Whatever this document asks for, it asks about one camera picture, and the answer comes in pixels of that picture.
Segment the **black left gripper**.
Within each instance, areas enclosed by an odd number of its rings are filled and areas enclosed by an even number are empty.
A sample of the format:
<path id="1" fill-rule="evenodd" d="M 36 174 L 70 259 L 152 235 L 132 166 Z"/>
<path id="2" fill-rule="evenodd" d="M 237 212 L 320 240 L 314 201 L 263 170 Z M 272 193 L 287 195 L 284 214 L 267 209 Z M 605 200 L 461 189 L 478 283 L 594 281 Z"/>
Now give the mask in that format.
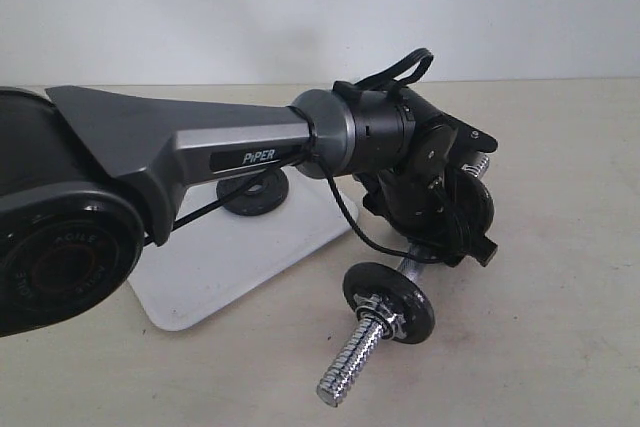
<path id="1" fill-rule="evenodd" d="M 409 243 L 424 247 L 460 247 L 449 259 L 458 266 L 466 257 L 487 267 L 498 245 L 485 234 L 470 236 L 470 175 L 447 168 L 442 175 L 422 179 L 389 169 L 362 173 L 363 205 L 384 218 Z"/>

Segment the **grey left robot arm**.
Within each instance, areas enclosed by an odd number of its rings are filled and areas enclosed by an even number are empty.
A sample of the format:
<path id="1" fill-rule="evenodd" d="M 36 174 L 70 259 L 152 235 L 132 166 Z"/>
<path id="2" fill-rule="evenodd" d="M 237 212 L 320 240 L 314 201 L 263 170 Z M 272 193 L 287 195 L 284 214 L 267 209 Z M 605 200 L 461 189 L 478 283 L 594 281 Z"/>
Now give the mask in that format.
<path id="1" fill-rule="evenodd" d="M 468 222 L 447 182 L 461 123 L 398 82 L 338 82 L 290 106 L 152 99 L 78 86 L 1 91 L 1 333 L 76 317 L 183 224 L 187 190 L 242 189 L 293 165 L 351 175 L 370 206 L 433 260 L 464 253 Z"/>

